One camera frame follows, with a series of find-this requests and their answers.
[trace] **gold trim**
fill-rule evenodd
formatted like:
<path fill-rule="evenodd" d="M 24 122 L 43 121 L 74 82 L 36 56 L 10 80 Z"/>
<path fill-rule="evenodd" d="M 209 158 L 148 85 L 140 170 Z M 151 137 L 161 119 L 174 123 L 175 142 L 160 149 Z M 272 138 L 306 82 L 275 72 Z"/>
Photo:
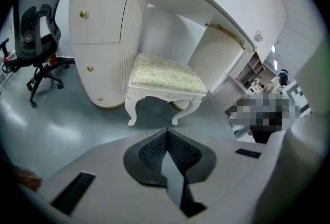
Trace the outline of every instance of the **gold trim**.
<path fill-rule="evenodd" d="M 241 42 L 239 40 L 239 38 L 237 38 L 233 33 L 231 33 L 229 30 L 221 27 L 219 24 L 205 24 L 205 26 L 210 27 L 210 28 L 215 28 L 218 29 L 220 31 L 222 31 L 223 33 L 227 34 L 228 36 L 230 36 L 233 40 L 235 40 L 242 48 L 243 50 L 245 50 L 245 48 L 243 47 L 243 42 Z"/>
<path fill-rule="evenodd" d="M 119 105 L 117 105 L 117 106 L 110 106 L 110 107 L 103 107 L 103 106 L 98 106 L 99 108 L 105 108 L 105 109 L 109 109 L 109 108 L 116 108 L 116 107 L 120 107 L 120 106 L 122 106 L 122 105 L 124 105 L 125 104 L 125 101 L 123 102 L 123 103 L 120 103 Z"/>
<path fill-rule="evenodd" d="M 177 105 L 175 105 L 174 101 L 172 101 L 171 103 L 172 103 L 172 105 L 173 105 L 175 108 L 177 108 L 177 109 L 179 109 L 179 110 L 184 110 L 183 108 L 178 107 Z"/>

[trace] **white wall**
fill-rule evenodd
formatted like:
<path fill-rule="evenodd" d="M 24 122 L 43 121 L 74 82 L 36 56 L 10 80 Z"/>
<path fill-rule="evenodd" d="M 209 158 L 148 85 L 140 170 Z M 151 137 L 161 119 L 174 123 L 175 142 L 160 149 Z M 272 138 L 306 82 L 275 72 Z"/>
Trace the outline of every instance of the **white wall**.
<path fill-rule="evenodd" d="M 184 17 L 148 5 L 138 53 L 155 54 L 187 64 L 204 30 Z"/>

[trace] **floor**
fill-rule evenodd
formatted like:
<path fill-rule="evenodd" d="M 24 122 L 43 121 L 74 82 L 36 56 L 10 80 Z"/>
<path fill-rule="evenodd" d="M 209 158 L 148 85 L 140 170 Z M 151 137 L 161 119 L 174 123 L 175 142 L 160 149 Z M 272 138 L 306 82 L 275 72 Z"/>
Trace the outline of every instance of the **floor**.
<path fill-rule="evenodd" d="M 28 168 L 43 179 L 97 145 L 172 127 L 171 119 L 179 112 L 172 104 L 147 97 L 138 102 L 137 122 L 129 127 L 124 106 L 102 109 L 89 100 L 75 65 L 54 71 L 64 83 L 61 90 L 50 79 L 42 81 L 35 96 L 38 105 L 33 109 L 26 87 L 33 73 L 33 67 L 22 68 L 1 90 L 0 140 L 14 165 Z M 186 135 L 194 131 L 235 140 L 225 114 L 215 107 L 211 95 L 175 128 Z"/>

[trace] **white cabinet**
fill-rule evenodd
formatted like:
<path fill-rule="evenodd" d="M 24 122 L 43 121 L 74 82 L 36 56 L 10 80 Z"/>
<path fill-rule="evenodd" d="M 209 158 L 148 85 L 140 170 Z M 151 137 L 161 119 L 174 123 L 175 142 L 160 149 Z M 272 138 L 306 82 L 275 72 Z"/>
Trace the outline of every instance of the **white cabinet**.
<path fill-rule="evenodd" d="M 71 41 L 73 43 L 119 42 L 125 3 L 126 0 L 70 0 Z"/>
<path fill-rule="evenodd" d="M 149 0 L 70 0 L 69 31 L 90 100 L 112 108 L 125 101 L 142 18 Z"/>

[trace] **fluted cabinet panel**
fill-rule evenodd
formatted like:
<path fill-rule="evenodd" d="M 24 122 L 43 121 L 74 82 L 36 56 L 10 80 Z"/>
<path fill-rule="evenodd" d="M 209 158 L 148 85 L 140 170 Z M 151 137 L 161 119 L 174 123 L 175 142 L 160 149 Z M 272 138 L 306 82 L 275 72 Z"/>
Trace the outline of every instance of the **fluted cabinet panel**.
<path fill-rule="evenodd" d="M 128 81 L 138 50 L 143 14 L 148 2 L 149 0 L 126 1 L 120 36 L 122 102 L 125 101 L 126 92 L 128 90 Z"/>
<path fill-rule="evenodd" d="M 201 78 L 208 91 L 225 73 L 240 50 L 241 46 L 226 33 L 207 27 L 188 65 Z M 174 104 L 185 109 L 189 102 L 181 100 Z"/>

